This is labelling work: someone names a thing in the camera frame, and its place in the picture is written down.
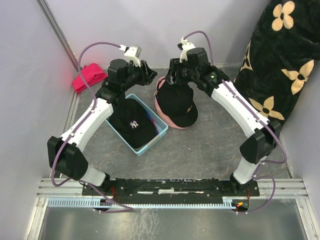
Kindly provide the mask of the pink cap with R logo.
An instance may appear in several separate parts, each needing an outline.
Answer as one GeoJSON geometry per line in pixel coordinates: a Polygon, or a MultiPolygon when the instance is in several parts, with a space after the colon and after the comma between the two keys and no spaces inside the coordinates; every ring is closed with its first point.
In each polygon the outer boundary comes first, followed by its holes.
{"type": "MultiPolygon", "coordinates": [[[[165,77],[164,76],[160,77],[156,82],[156,87],[158,87],[158,85],[161,87],[163,85],[164,81],[165,81],[165,77]]],[[[158,90],[156,89],[153,96],[154,96],[154,102],[155,102],[155,108],[156,108],[157,115],[171,128],[180,129],[180,130],[186,129],[187,127],[180,127],[180,126],[176,125],[167,115],[165,115],[162,112],[160,105],[158,103],[158,100],[157,100],[157,93],[158,93],[158,90]]]]}

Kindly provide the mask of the black cap gold R logo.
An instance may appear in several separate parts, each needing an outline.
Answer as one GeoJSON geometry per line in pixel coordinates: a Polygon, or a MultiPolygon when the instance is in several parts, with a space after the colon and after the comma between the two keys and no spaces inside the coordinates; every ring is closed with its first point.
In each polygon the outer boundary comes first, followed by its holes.
{"type": "Polygon", "coordinates": [[[190,127],[198,119],[194,102],[194,91],[188,84],[169,84],[164,81],[158,85],[157,102],[162,112],[177,126],[190,127]]]}

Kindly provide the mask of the black cap white NY logo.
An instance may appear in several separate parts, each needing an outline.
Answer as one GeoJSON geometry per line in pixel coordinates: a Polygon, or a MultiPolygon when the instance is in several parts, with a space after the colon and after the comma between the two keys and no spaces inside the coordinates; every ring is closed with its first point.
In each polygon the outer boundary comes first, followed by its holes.
{"type": "Polygon", "coordinates": [[[109,123],[134,149],[140,149],[157,136],[156,127],[143,106],[126,98],[109,117],[109,123]]]}

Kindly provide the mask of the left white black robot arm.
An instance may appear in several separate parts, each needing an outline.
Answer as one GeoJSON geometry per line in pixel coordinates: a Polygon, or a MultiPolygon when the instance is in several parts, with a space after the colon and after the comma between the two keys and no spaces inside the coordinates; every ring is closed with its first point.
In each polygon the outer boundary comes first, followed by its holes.
{"type": "Polygon", "coordinates": [[[140,66],[120,58],[112,60],[107,77],[85,113],[60,137],[52,136],[47,141],[51,171],[91,184],[99,195],[106,195],[111,189],[110,176],[89,165],[83,150],[99,126],[125,99],[126,91],[134,85],[150,85],[157,74],[145,60],[141,60],[140,66]]]}

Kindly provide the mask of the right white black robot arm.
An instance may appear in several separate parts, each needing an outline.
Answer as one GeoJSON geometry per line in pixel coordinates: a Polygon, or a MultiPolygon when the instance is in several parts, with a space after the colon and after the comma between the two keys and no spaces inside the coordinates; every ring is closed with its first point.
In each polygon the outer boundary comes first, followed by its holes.
{"type": "Polygon", "coordinates": [[[179,45],[178,58],[170,60],[167,79],[171,84],[195,83],[218,102],[239,124],[246,140],[240,146],[241,160],[230,176],[229,189],[236,196],[248,189],[259,164],[279,145],[281,124],[270,121],[249,104],[236,89],[228,76],[210,64],[207,52],[202,47],[179,45]]]}

